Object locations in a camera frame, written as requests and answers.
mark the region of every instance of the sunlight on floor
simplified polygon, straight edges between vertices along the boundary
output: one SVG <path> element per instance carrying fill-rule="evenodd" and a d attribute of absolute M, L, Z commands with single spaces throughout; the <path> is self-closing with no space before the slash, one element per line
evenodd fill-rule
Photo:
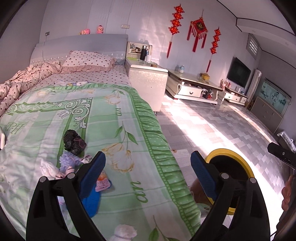
<path fill-rule="evenodd" d="M 174 103 L 182 103 L 180 100 L 175 100 Z M 235 112 L 237 112 L 240 116 L 242 116 L 245 120 L 247 120 L 258 132 L 260 132 L 269 142 L 273 142 L 270 137 L 266 135 L 264 130 L 262 130 L 258 125 L 256 125 L 250 118 L 248 118 L 244 113 L 242 113 L 236 107 L 230 106 Z M 283 212 L 281 209 L 281 202 L 283 197 L 281 194 L 277 194 L 267 180 L 263 177 L 263 175 L 259 172 L 256 166 L 237 148 L 233 142 L 231 142 L 227 136 L 223 135 L 218 129 L 215 128 L 214 125 L 208 123 L 203 118 L 199 118 L 198 116 L 190 116 L 188 113 L 184 113 L 179 106 L 170 106 L 170 113 L 174 117 L 174 119 L 184 119 L 191 120 L 193 124 L 208 124 L 213 130 L 213 134 L 215 136 L 221 138 L 223 142 L 220 143 L 211 143 L 207 142 L 207 139 L 201 138 L 203 135 L 207 135 L 208 138 L 211 133 L 205 132 L 203 129 L 191 129 L 186 124 L 177 124 L 181 130 L 187 129 L 190 130 L 190 134 L 187 136 L 191 139 L 191 141 L 195 144 L 195 146 L 199 147 L 200 151 L 203 152 L 204 155 L 208 155 L 212 150 L 217 148 L 227 148 L 236 153 L 238 153 L 242 158 L 246 160 L 246 162 L 251 167 L 255 178 L 258 181 L 258 184 L 261 188 L 270 222 L 271 234 L 276 231 L 276 225 L 279 221 L 279 218 Z"/>
<path fill-rule="evenodd" d="M 229 105 L 231 109 L 233 109 L 236 113 L 238 113 L 241 117 L 243 117 L 247 122 L 250 123 L 257 131 L 261 133 L 269 142 L 274 142 L 274 140 L 271 140 L 271 138 L 262 130 L 254 121 L 252 121 L 249 117 L 247 117 L 243 112 L 241 112 L 239 109 L 237 109 L 234 106 Z"/>

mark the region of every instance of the television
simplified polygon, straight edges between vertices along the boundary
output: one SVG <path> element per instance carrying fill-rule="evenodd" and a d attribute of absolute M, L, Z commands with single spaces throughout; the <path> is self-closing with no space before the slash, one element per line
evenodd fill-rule
<path fill-rule="evenodd" d="M 229 68 L 227 79 L 245 88 L 250 74 L 251 70 L 238 58 L 234 58 Z"/>

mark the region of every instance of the bed headboard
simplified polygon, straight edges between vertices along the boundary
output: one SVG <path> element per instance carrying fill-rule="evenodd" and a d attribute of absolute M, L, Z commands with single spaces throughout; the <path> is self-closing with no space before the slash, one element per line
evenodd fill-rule
<path fill-rule="evenodd" d="M 124 61 L 127 41 L 127 34 L 85 34 L 52 39 L 35 46 L 30 64 L 65 60 L 71 50 L 99 52 Z"/>

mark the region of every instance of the light switch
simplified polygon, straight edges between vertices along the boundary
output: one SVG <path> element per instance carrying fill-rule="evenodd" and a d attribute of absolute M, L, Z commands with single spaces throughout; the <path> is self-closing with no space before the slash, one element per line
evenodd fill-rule
<path fill-rule="evenodd" d="M 121 25 L 121 28 L 129 28 L 129 25 L 122 24 L 122 25 Z"/>

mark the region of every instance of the tile floor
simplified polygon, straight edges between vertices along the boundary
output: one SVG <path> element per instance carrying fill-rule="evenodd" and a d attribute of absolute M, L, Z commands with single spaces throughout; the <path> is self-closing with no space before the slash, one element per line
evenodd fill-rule
<path fill-rule="evenodd" d="M 226 101 L 216 106 L 190 100 L 173 100 L 166 92 L 157 119 L 161 125 L 185 180 L 190 186 L 196 175 L 190 166 L 190 155 L 198 150 L 206 157 L 212 150 L 227 148 L 237 152 L 250 165 L 261 187 L 271 226 L 282 214 L 281 190 L 289 177 L 289 168 L 267 152 L 275 142 L 265 126 L 243 106 Z M 232 217 L 226 217 L 228 226 Z"/>

